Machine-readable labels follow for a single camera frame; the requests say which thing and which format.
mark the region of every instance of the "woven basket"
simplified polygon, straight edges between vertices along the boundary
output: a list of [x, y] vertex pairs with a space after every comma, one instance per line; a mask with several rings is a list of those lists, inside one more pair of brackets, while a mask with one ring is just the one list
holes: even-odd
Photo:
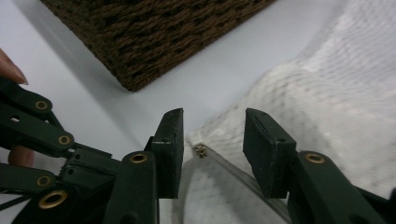
[[274, 0], [41, 0], [138, 91]]

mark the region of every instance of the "fingertip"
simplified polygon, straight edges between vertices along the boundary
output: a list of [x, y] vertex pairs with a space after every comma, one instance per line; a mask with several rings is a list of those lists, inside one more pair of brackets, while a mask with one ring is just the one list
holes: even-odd
[[8, 155], [8, 163], [11, 165], [32, 167], [34, 160], [35, 153], [33, 150], [22, 146], [15, 146]]

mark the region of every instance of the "white table surface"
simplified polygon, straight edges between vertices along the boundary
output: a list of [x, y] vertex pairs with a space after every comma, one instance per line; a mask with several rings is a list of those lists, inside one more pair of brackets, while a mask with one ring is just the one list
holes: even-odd
[[[52, 101], [77, 142], [121, 160], [143, 150], [169, 110], [184, 108], [185, 133], [203, 126], [242, 98], [265, 71], [297, 56], [342, 2], [278, 0], [135, 93], [122, 88], [39, 1], [0, 1], [0, 48], [28, 78], [23, 87]], [[0, 150], [0, 162], [7, 162], [6, 150]], [[36, 153], [36, 168], [57, 173], [63, 162]], [[0, 203], [8, 199], [0, 195]], [[10, 223], [21, 206], [0, 212], [0, 223]], [[168, 223], [164, 211], [162, 223]]]

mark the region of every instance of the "human finger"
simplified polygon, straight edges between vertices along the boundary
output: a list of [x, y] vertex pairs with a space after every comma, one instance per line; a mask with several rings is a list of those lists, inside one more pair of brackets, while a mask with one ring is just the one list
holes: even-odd
[[2, 49], [0, 49], [0, 76], [19, 84], [27, 84], [27, 79], [21, 69], [8, 58]]
[[8, 163], [11, 165], [32, 167], [34, 158], [35, 153], [33, 150], [27, 147], [15, 146], [9, 152]]

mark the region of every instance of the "metal rivet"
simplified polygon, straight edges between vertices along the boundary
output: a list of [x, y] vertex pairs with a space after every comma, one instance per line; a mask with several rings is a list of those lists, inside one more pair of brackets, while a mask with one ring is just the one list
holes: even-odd
[[46, 187], [50, 184], [50, 177], [47, 175], [42, 175], [37, 179], [37, 185], [40, 187]]
[[61, 145], [68, 145], [72, 140], [70, 139], [69, 136], [62, 135], [59, 137], [58, 141], [59, 141], [59, 144], [61, 144]]
[[38, 206], [41, 209], [50, 209], [53, 207], [58, 206], [59, 204], [63, 203], [64, 200], [67, 198], [67, 192], [64, 190], [54, 190], [47, 195], [45, 195], [41, 200], [38, 202]]
[[144, 154], [136, 154], [131, 157], [130, 161], [133, 163], [141, 163], [148, 159], [148, 157]]
[[321, 163], [325, 162], [324, 158], [319, 156], [318, 154], [313, 154], [313, 153], [306, 154], [305, 158], [308, 161], [313, 162], [313, 163], [317, 163], [317, 164], [321, 164]]
[[49, 107], [49, 105], [45, 101], [37, 101], [37, 102], [35, 102], [35, 108], [37, 108], [37, 109], [45, 110], [48, 107]]

